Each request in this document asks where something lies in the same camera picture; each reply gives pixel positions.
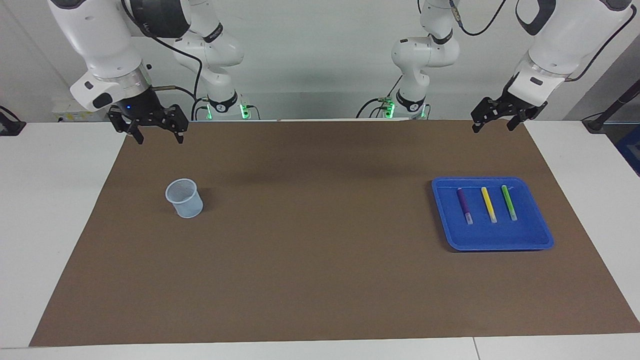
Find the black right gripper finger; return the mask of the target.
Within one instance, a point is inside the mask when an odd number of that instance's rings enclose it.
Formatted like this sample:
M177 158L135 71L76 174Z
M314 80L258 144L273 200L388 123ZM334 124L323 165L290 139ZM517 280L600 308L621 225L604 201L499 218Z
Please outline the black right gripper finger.
M169 130L174 134L176 141L183 144L185 140L185 132L188 130L189 120L185 116L185 112L180 105L173 104L166 109L166 124Z
M144 143L144 135L138 129L138 122L136 120L127 122L125 118L118 107L110 107L108 109L108 119L115 131L133 137L139 145L142 145Z

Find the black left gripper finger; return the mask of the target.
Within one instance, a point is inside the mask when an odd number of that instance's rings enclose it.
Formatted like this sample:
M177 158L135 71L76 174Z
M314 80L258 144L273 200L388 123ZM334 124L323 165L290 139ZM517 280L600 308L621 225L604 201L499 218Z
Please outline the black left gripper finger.
M542 103L540 106L533 106L530 108L518 108L513 110L513 117L507 122L506 126L510 132L513 132L515 128L521 123L527 120L533 120L539 116L539 114L545 109L548 102Z
M492 99L489 96L485 96L474 109L471 111L471 119L473 125L471 129L474 133L479 133L483 127L494 120L498 120L504 115L502 114L503 99L501 97Z

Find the green pen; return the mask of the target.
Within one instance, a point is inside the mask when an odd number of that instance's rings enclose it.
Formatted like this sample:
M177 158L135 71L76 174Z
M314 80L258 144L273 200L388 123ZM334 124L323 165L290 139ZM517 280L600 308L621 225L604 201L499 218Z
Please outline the green pen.
M512 200L512 197L511 197L511 194L510 194L510 191L509 191L509 187L507 185L503 184L503 185L501 185L501 191L502 191L503 199L505 201L506 208L507 208L507 210L509 212L510 219L512 221L514 221L514 222L518 221L518 216L517 216L517 213L515 211L514 202Z

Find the yellow pen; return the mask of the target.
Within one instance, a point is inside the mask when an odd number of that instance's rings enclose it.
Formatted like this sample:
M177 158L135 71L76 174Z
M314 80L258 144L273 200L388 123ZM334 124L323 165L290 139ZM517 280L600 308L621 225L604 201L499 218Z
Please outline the yellow pen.
M483 198L483 201L487 210L487 214L489 215L491 223L493 224L498 223L498 218L496 216L496 212L494 210L494 206L490 198L489 190L487 189L487 187L483 186L480 188L480 191L481 191L482 198Z

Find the purple pen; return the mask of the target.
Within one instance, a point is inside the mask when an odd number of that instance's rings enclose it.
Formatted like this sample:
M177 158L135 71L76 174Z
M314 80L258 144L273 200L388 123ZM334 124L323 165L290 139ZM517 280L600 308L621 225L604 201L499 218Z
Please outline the purple pen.
M467 201L464 189L462 189L462 187L458 187L458 189L456 190L456 194L457 194L457 198L458 198L458 201L459 201L461 209L462 209L462 213L464 214L464 218L465 218L466 223L468 225L473 225L473 223L474 223L473 215L471 213L471 209L470 209L469 203Z

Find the light blue mesh cup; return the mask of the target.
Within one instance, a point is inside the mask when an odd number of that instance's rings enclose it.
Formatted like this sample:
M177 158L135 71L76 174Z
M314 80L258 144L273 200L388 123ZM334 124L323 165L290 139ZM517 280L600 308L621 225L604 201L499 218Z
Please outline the light blue mesh cup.
M167 185L164 195L178 216L183 219L194 218L204 209L198 186L190 178L178 178L172 181Z

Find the black stand pole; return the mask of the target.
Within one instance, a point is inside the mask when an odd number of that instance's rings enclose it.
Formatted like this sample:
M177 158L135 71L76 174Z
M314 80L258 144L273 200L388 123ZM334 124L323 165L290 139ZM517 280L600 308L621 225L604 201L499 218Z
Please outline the black stand pole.
M606 121L624 105L634 100L640 94L640 79L636 80L615 102L613 102L605 111L592 114L580 120L590 133L599 133L604 127Z

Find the blue crate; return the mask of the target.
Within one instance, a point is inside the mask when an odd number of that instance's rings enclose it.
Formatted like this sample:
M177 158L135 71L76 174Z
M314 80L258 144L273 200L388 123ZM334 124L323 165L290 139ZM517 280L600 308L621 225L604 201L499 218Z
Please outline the blue crate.
M615 148L640 177L640 124L615 142Z

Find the blue plastic tray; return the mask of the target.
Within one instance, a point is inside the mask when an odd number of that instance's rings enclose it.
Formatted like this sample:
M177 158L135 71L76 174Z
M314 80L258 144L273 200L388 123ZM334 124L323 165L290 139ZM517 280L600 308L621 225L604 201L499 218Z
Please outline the blue plastic tray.
M512 221L501 185L507 185L517 221ZM431 182L447 243L462 252L541 251L554 238L528 185L518 177L437 177ZM481 187L487 187L497 223L490 221ZM457 196L464 189L473 224L468 225Z

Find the black table clamp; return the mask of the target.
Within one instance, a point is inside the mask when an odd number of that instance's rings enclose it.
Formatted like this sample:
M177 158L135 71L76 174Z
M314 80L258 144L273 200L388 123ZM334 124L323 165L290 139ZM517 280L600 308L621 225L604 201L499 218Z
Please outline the black table clamp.
M25 126L25 121L22 121L4 105L0 105L0 137L18 136Z

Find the brown table mat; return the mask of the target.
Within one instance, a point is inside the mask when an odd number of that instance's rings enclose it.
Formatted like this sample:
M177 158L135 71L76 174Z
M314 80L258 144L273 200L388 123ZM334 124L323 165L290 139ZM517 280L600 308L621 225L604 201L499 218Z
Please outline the brown table mat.
M192 123L127 137L30 340L111 344L640 332L524 126ZM432 180L516 176L542 251L447 245ZM193 180L181 218L167 186Z

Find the white wall socket box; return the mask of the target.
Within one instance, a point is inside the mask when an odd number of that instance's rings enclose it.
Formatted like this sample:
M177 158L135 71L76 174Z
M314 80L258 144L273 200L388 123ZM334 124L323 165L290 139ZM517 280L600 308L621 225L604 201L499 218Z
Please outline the white wall socket box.
M51 114L54 121L64 123L98 123L107 122L107 109L95 112L88 111L82 105L73 101L57 101L54 103Z

